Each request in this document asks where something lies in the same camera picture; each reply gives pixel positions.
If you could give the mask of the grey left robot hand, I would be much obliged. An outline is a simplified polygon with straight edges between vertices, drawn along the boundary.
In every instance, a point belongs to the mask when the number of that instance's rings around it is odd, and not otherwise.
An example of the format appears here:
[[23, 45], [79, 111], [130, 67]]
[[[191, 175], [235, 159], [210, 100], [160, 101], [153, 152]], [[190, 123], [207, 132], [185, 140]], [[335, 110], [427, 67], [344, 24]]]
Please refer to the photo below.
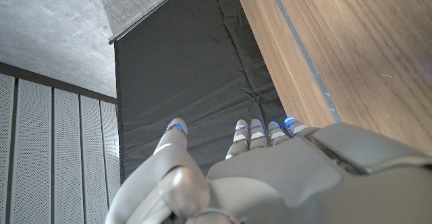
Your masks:
[[431, 222], [431, 157], [354, 125], [240, 120], [208, 173], [187, 141], [186, 123], [173, 119], [107, 223]]

